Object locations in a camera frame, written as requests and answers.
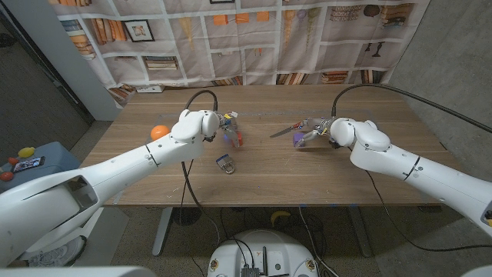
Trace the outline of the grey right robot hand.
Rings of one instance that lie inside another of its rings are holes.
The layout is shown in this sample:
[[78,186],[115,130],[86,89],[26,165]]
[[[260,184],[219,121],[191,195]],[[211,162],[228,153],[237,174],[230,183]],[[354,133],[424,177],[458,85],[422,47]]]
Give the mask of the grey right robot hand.
[[335,118],[306,118],[294,125],[294,129],[306,131],[306,133],[296,133],[293,137],[294,147],[305,147],[306,143],[314,140],[319,136],[330,135],[331,125]]

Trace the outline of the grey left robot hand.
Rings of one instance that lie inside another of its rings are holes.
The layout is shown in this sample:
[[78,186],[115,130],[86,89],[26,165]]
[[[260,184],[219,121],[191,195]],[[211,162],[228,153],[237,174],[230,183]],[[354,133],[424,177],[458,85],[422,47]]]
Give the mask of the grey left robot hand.
[[242,134],[238,130],[237,117],[237,112],[218,114],[219,127],[221,128],[222,132],[232,142],[234,147],[239,148],[243,145],[243,142]]

